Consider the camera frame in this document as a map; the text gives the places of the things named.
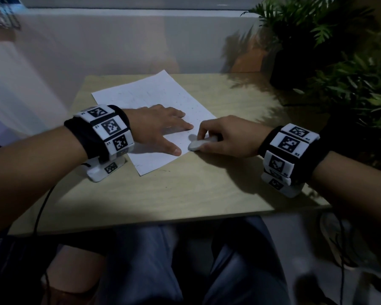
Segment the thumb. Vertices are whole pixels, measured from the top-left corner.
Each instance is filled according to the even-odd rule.
[[[227,154],[224,141],[205,143],[200,146],[199,151],[203,153]]]
[[[182,150],[178,148],[174,143],[168,141],[164,137],[161,137],[157,141],[157,145],[162,149],[164,153],[171,154],[174,156],[179,156],[182,154]]]

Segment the leg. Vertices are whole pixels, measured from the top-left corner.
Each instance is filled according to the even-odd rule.
[[[212,251],[214,263],[204,305],[290,304],[284,272],[261,217],[225,220]]]
[[[170,226],[116,227],[98,304],[166,304],[183,300],[171,268],[175,245]]]

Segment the person's left hand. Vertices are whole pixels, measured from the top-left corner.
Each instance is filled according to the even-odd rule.
[[[165,139],[162,130],[168,127],[192,129],[192,124],[181,119],[185,116],[184,112],[173,107],[165,108],[163,105],[123,109],[123,111],[130,121],[131,134],[135,142],[155,146],[164,153],[181,155],[181,149]]]

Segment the forearm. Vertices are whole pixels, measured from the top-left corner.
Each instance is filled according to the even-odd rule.
[[[0,230],[86,160],[63,126],[0,148]]]
[[[381,171],[330,152],[308,183],[346,215],[381,226]]]

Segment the fingernail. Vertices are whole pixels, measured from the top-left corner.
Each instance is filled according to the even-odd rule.
[[[181,153],[182,153],[182,151],[180,148],[176,148],[176,150],[173,151],[173,155],[175,155],[175,156],[179,156]]]

